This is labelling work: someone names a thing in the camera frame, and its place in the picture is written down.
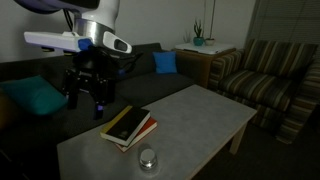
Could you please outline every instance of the teal vase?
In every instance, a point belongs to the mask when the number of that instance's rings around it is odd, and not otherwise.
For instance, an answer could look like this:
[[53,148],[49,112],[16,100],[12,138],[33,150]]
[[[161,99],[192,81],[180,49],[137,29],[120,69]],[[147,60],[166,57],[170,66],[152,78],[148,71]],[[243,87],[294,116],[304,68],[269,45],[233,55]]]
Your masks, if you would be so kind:
[[202,37],[194,37],[193,38],[193,44],[195,46],[202,46],[203,43],[204,43],[204,39]]

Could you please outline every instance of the potted plant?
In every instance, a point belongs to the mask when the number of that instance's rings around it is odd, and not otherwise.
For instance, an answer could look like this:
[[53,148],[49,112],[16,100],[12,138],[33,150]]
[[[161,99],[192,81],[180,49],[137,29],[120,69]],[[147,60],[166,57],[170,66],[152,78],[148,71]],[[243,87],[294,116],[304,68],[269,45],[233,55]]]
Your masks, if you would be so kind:
[[201,20],[199,20],[199,23],[197,20],[195,20],[193,25],[194,32],[196,33],[196,37],[193,38],[193,44],[195,46],[202,46],[204,39],[202,33],[202,27],[201,27]]
[[206,38],[205,44],[206,46],[212,46],[214,44],[214,38],[212,37],[212,25],[213,25],[213,18],[214,18],[214,10],[216,6],[216,1],[213,1],[213,8],[212,8],[212,16],[211,16],[211,25],[210,25],[210,36]]

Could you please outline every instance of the white wall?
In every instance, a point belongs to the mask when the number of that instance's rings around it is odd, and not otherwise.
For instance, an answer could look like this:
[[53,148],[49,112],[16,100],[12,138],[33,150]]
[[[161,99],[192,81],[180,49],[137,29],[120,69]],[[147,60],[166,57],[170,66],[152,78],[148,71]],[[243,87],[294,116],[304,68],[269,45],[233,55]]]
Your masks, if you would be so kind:
[[[254,2],[217,0],[213,29],[217,41],[243,46]],[[186,34],[194,36],[193,23],[195,18],[203,19],[203,4],[204,0],[120,0],[116,34],[131,44],[160,42],[164,49],[172,49],[175,44],[184,43]],[[39,15],[14,1],[4,1],[0,22],[0,62],[62,54],[61,51],[43,53],[39,47],[26,44],[23,38],[24,31],[62,33],[68,30],[61,11]]]
[[256,0],[216,0],[213,37],[243,48]]

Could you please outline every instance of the book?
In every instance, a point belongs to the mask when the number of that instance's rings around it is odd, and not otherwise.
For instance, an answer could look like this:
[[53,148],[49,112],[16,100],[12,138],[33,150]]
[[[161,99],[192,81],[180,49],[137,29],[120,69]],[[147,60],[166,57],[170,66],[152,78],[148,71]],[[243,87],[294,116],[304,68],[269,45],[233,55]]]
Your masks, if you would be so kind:
[[150,111],[127,106],[100,131],[100,136],[123,146],[128,146],[150,118]]
[[138,134],[134,137],[129,146],[122,146],[120,144],[115,143],[115,145],[122,151],[126,152],[129,148],[135,145],[138,141],[140,141],[143,137],[149,134],[152,130],[154,130],[158,126],[157,121],[150,117],[148,121],[143,125]]

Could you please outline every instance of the armchair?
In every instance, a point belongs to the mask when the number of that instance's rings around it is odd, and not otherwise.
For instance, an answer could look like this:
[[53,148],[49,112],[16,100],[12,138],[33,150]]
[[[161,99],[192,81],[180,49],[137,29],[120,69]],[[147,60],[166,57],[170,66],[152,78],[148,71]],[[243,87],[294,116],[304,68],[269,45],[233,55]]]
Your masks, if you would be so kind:
[[253,39],[212,61],[208,89],[257,109],[251,122],[291,144],[320,100],[317,45]]

